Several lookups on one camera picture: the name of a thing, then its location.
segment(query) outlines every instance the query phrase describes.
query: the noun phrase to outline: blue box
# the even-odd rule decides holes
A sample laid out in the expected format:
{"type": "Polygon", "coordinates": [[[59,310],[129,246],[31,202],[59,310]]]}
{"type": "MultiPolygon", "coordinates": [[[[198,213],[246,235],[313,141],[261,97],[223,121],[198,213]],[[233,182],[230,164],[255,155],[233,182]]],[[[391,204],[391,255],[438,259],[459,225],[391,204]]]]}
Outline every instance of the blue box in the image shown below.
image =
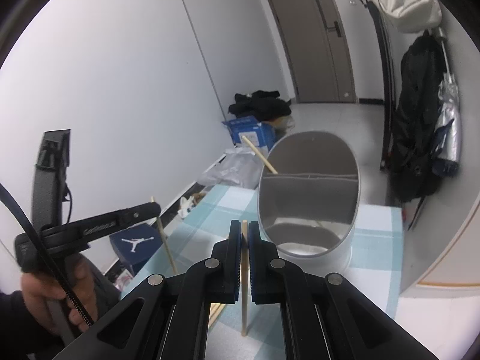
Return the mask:
{"type": "Polygon", "coordinates": [[[242,135],[245,135],[255,146],[268,151],[275,144],[275,129],[268,123],[260,123],[255,116],[239,117],[222,123],[229,129],[233,143],[246,146],[242,141],[242,135]]]}
{"type": "Polygon", "coordinates": [[[111,234],[110,243],[125,268],[135,276],[162,246],[162,238],[158,230],[143,223],[111,234]]]}

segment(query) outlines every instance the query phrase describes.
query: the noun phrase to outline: white label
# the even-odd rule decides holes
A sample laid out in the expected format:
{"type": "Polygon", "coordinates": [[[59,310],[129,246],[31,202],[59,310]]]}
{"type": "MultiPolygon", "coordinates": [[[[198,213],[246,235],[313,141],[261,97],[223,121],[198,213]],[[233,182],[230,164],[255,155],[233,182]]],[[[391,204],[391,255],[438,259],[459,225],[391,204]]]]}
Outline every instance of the white label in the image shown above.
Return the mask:
{"type": "Polygon", "coordinates": [[[240,132],[238,133],[240,137],[240,141],[242,142],[242,146],[248,147],[248,145],[243,142],[242,137],[247,137],[247,139],[253,143],[256,147],[260,146],[260,142],[258,142],[258,135],[255,131],[248,131],[248,132],[240,132]]]}

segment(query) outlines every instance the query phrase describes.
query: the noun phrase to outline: black cable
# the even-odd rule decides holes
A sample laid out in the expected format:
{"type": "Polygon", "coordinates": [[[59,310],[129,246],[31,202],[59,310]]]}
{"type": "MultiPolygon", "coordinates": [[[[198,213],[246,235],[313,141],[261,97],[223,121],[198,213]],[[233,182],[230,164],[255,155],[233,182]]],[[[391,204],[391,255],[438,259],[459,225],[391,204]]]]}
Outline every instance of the black cable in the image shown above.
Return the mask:
{"type": "Polygon", "coordinates": [[[37,249],[37,252],[44,261],[45,265],[50,269],[53,276],[57,279],[58,283],[61,285],[68,298],[75,306],[75,309],[77,309],[78,313],[87,324],[87,326],[92,326],[93,320],[88,314],[87,310],[85,309],[85,307],[83,307],[83,304],[80,302],[74,291],[71,289],[70,284],[68,283],[67,279],[62,274],[60,269],[57,267],[57,264],[55,264],[53,259],[50,257],[45,245],[40,240],[40,237],[37,235],[37,232],[35,232],[35,229],[33,228],[32,224],[26,217],[21,207],[1,183],[0,201],[5,204],[8,210],[20,224],[24,232],[28,235],[28,238],[30,238],[30,241],[35,246],[35,249],[37,249]]]}
{"type": "Polygon", "coordinates": [[[71,191],[70,191],[70,188],[68,188],[68,186],[65,185],[65,188],[67,189],[67,194],[68,196],[70,196],[70,208],[68,210],[68,218],[67,218],[67,223],[70,223],[70,217],[71,217],[71,209],[72,209],[72,206],[74,204],[74,198],[71,196],[71,191]]]}

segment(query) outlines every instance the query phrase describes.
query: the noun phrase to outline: clear plastic bag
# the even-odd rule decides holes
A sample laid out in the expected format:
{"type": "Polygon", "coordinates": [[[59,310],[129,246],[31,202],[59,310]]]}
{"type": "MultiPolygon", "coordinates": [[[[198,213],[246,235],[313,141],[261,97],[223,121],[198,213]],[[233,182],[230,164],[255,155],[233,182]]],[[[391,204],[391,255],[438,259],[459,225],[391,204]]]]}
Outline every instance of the clear plastic bag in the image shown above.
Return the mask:
{"type": "MultiPolygon", "coordinates": [[[[266,151],[259,149],[265,156],[266,151]]],[[[215,184],[232,185],[254,190],[262,173],[263,163],[247,147],[225,150],[225,159],[203,173],[197,182],[206,187],[215,184]]]]}

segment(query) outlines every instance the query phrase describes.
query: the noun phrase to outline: white cylindrical container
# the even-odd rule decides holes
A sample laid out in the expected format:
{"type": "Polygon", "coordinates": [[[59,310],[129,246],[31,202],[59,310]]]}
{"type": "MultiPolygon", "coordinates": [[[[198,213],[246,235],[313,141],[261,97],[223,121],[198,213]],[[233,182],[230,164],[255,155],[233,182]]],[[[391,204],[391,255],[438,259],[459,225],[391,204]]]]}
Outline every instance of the white cylindrical container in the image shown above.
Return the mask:
{"type": "Polygon", "coordinates": [[[282,138],[270,151],[258,192],[260,225],[281,258],[306,273],[343,273],[351,258],[359,169],[349,146],[325,131],[282,138]]]}

